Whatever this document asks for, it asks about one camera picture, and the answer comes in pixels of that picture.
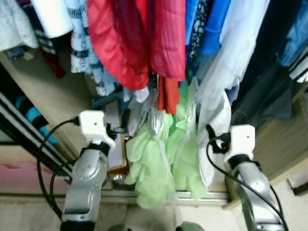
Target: white towel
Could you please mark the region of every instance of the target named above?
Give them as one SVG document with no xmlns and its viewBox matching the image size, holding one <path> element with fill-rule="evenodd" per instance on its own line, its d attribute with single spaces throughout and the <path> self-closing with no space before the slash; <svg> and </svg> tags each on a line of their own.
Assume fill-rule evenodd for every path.
<svg viewBox="0 0 308 231">
<path fill-rule="evenodd" d="M 39 47 L 31 23 L 15 0 L 0 0 L 0 51 L 16 46 Z"/>
</svg>

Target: striped cloth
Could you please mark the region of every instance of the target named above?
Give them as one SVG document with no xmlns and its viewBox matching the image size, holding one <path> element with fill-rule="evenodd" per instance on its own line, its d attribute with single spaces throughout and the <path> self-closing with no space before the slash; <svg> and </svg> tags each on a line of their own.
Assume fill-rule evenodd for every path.
<svg viewBox="0 0 308 231">
<path fill-rule="evenodd" d="M 308 44 L 289 66 L 289 75 L 298 83 L 308 81 Z"/>
<path fill-rule="evenodd" d="M 73 24 L 71 71 L 84 73 L 95 81 L 97 94 L 107 96 L 114 92 L 118 81 L 103 68 L 93 51 L 87 17 L 87 0 L 65 0 Z"/>
</svg>

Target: red garment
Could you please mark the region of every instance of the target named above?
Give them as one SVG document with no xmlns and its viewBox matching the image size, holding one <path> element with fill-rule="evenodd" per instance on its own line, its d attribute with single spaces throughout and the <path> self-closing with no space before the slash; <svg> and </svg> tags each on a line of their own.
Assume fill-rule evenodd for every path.
<svg viewBox="0 0 308 231">
<path fill-rule="evenodd" d="M 42 48 L 40 48 L 40 52 L 43 55 L 46 64 L 49 66 L 51 71 L 56 74 L 57 78 L 63 78 L 65 76 L 65 71 L 59 63 L 58 56 L 56 54 L 45 52 Z"/>
<path fill-rule="evenodd" d="M 180 103 L 179 83 L 170 78 L 158 77 L 158 110 L 166 110 L 168 114 L 177 113 Z"/>
<path fill-rule="evenodd" d="M 88 0 L 91 42 L 124 87 L 143 89 L 149 71 L 185 80 L 185 0 Z"/>
</svg>

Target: gray fabric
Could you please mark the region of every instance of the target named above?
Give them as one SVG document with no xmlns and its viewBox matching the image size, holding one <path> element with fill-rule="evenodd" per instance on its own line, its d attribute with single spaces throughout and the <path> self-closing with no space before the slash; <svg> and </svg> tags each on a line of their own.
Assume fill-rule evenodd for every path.
<svg viewBox="0 0 308 231">
<path fill-rule="evenodd" d="M 292 118 L 292 80 L 287 69 L 274 64 L 233 111 L 231 125 L 259 127 L 268 119 Z"/>
</svg>

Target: pink fabric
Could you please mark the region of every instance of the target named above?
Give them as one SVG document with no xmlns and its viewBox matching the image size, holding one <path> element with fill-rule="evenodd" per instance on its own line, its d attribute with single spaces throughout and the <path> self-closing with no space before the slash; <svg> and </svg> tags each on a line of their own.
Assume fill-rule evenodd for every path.
<svg viewBox="0 0 308 231">
<path fill-rule="evenodd" d="M 49 185 L 52 171 L 42 169 L 46 189 L 49 192 Z M 19 192 L 37 191 L 41 192 L 36 165 L 31 162 L 21 162 L 12 165 L 0 165 L 0 191 L 18 190 Z M 69 185 L 60 179 L 55 179 L 55 193 L 65 193 Z"/>
<path fill-rule="evenodd" d="M 124 87 L 143 89 L 149 71 L 185 80 L 185 0 L 88 0 L 92 45 Z"/>
</svg>

